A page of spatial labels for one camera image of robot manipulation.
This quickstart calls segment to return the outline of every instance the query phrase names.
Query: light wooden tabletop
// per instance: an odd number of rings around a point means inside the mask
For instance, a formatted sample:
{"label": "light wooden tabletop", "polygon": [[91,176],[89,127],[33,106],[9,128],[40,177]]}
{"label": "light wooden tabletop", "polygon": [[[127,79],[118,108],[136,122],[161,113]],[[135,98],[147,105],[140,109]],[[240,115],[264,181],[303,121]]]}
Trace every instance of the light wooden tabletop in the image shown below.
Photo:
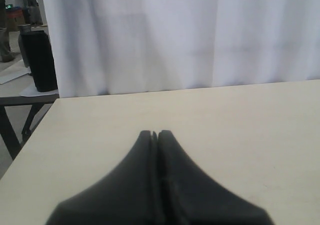
{"label": "light wooden tabletop", "polygon": [[320,221],[320,80],[58,99],[0,180],[0,224],[43,225],[114,168],[141,130],[172,130],[277,225]]}

